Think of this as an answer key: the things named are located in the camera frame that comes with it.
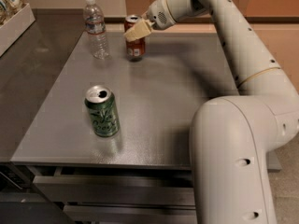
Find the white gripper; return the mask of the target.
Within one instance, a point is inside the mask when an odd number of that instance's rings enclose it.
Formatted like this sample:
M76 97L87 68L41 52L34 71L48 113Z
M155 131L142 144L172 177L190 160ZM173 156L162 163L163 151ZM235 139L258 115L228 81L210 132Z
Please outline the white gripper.
M154 30L165 30L173 26L176 21L173 19L166 0L156 0L144 13L144 18L136 21L127 21L131 27L124 33L128 42L133 42L151 34Z

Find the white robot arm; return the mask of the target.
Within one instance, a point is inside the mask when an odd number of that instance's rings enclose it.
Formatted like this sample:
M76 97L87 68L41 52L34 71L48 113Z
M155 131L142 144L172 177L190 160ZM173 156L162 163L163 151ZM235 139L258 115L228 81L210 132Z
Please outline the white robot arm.
M299 95L233 0L156 0L129 41L209 14L238 90L204 103L190 129L198 224L277 224L266 155L299 131Z

